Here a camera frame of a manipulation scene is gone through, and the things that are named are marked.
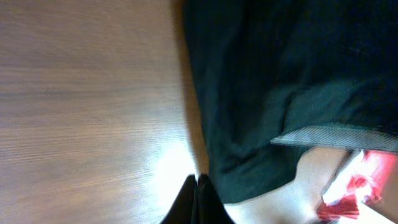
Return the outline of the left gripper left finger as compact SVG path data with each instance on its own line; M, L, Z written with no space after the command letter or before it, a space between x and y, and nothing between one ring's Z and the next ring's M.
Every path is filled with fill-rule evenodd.
M194 175L189 175L182 185L170 210L160 224L196 224L198 223L197 202L198 184Z

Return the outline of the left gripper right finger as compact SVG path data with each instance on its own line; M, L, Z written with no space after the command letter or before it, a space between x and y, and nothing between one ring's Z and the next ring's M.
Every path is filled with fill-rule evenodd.
M210 178L201 174L194 190L192 223L234 224L226 212Z

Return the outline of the black shorts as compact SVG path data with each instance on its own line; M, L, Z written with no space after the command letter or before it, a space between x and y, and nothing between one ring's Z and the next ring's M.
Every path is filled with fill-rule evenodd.
M188 0L185 38L223 203L314 146L397 151L396 0Z

